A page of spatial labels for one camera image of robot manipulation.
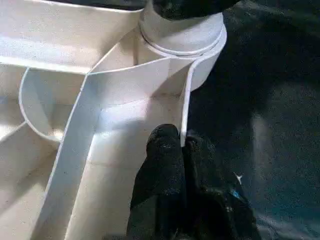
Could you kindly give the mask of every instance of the curved plastic edge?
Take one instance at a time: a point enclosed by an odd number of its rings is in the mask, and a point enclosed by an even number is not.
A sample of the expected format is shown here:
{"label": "curved plastic edge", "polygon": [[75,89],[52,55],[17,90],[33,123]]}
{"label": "curved plastic edge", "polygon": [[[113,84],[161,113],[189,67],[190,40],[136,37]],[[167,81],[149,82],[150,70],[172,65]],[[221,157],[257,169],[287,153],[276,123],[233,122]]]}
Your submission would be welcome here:
{"label": "curved plastic edge", "polygon": [[44,138],[45,140],[47,141],[50,141],[52,146],[55,147],[56,149],[58,148],[59,144],[60,144],[60,141],[54,137],[51,137],[51,136],[47,136],[45,134],[43,134],[42,132],[40,132],[32,123],[31,121],[29,120],[27,114],[26,114],[26,111],[25,111],[25,108],[24,108],[24,104],[23,104],[23,101],[22,101],[22,92],[23,92],[23,86],[24,86],[24,82],[25,82],[25,79],[27,77],[27,74],[29,72],[29,69],[30,67],[28,67],[24,74],[23,74],[23,77],[22,77],[22,80],[21,80],[21,84],[20,84],[20,87],[19,87],[19,94],[18,94],[18,101],[19,101],[19,106],[20,106],[20,111],[22,113],[22,116],[24,117],[25,119],[25,122],[29,125],[29,127],[36,133],[38,134],[40,137]]}
{"label": "curved plastic edge", "polygon": [[30,2],[37,2],[42,4],[48,4],[48,5],[56,5],[56,6],[62,6],[62,7],[70,7],[70,8],[83,8],[83,9],[98,9],[101,11],[106,12],[118,12],[118,13],[138,13],[142,12],[142,9],[137,10],[124,10],[124,9],[116,9],[116,8],[109,8],[109,7],[100,7],[100,6],[89,6],[89,5],[81,5],[76,3],[68,3],[68,2],[58,2],[58,1],[50,1],[50,0],[29,0]]}
{"label": "curved plastic edge", "polygon": [[128,67],[123,67],[123,68],[119,68],[119,69],[113,69],[113,70],[107,70],[107,71],[98,71],[98,72],[89,72],[87,74],[87,76],[92,76],[92,75],[97,75],[97,74],[122,72],[122,71],[130,70],[130,69],[141,68],[141,67],[143,67],[145,65],[149,65],[149,64],[152,64],[152,63],[156,63],[156,62],[166,61],[168,59],[171,59],[171,57],[164,57],[164,58],[156,59],[156,60],[153,60],[153,61],[145,62],[145,63],[139,64],[139,65],[128,66]]}
{"label": "curved plastic edge", "polygon": [[201,55],[204,54],[205,52],[209,51],[210,49],[214,48],[218,42],[221,39],[221,36],[223,34],[223,27],[220,30],[220,33],[218,35],[218,37],[216,38],[216,40],[214,40],[213,43],[211,43],[210,45],[200,48],[198,50],[194,50],[194,51],[175,51],[175,50],[170,50],[167,48],[163,48],[159,45],[157,45],[155,42],[151,41],[150,38],[148,38],[148,36],[146,35],[145,31],[143,30],[143,27],[140,27],[140,31],[141,34],[143,36],[143,38],[151,45],[153,46],[155,49],[167,53],[167,54],[171,54],[171,55],[175,55],[175,56],[179,56],[179,57],[196,57],[197,55]]}
{"label": "curved plastic edge", "polygon": [[180,129],[180,144],[181,147],[185,146],[185,142],[186,142],[186,137],[187,137],[187,130],[188,130],[188,114],[189,114],[189,104],[190,104],[190,95],[191,92],[200,87],[207,79],[211,69],[208,70],[208,74],[204,74],[203,76],[201,76],[203,78],[203,80],[201,81],[200,85],[197,86],[196,88],[192,88],[192,82],[193,79],[195,77],[195,72],[197,70],[197,67],[204,61],[206,60],[210,60],[212,58],[213,61],[213,65],[215,64],[220,52],[222,51],[222,49],[224,48],[226,42],[227,42],[227,30],[226,27],[223,25],[223,29],[225,32],[225,37],[224,39],[222,38],[222,42],[219,48],[217,48],[216,50],[213,50],[210,54],[197,59],[196,61],[194,61],[188,71],[187,74],[187,79],[186,79],[186,83],[185,83],[185,88],[184,88],[184,101],[183,101],[183,109],[182,109],[182,120],[181,120],[181,129]]}

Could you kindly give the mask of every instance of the plastic tray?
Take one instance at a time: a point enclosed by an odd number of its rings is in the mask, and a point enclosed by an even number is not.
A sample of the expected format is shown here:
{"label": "plastic tray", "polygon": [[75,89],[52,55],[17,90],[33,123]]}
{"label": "plastic tray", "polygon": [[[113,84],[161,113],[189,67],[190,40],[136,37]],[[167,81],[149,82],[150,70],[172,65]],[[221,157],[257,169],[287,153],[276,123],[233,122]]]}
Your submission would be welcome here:
{"label": "plastic tray", "polygon": [[148,136],[172,123],[184,144],[190,92],[226,29],[184,58],[146,43],[141,11],[38,0],[0,9],[0,239],[125,235]]}

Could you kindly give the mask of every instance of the black cloth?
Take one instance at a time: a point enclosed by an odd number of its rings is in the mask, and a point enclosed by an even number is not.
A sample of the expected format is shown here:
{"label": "black cloth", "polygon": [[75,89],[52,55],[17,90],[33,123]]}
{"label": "black cloth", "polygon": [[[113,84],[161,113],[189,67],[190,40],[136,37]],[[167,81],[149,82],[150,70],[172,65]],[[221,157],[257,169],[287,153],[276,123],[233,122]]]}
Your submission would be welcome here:
{"label": "black cloth", "polygon": [[233,172],[209,139],[189,132],[185,148],[174,125],[150,135],[138,171],[127,236],[135,239],[260,240]]}

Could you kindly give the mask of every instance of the white plastic part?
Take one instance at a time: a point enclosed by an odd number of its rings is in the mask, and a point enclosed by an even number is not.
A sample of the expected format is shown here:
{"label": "white plastic part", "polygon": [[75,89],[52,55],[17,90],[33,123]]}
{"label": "white plastic part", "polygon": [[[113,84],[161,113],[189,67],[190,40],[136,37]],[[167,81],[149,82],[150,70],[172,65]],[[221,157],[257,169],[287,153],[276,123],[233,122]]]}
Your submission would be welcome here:
{"label": "white plastic part", "polygon": [[141,13],[46,0],[2,0],[0,9],[0,62],[73,73],[89,72]]}
{"label": "white plastic part", "polygon": [[190,92],[223,49],[225,26],[210,49],[182,56],[145,40],[139,11],[0,8],[0,239],[124,235],[149,134],[172,123],[184,146]]}
{"label": "white plastic part", "polygon": [[146,4],[140,20],[141,32],[156,49],[176,55],[194,56],[212,49],[224,27],[222,13],[183,20],[167,20],[158,15],[153,1]]}
{"label": "white plastic part", "polygon": [[26,123],[0,141],[0,239],[28,239],[33,232],[54,156]]}
{"label": "white plastic part", "polygon": [[20,85],[19,104],[30,127],[58,147],[84,76],[28,69]]}

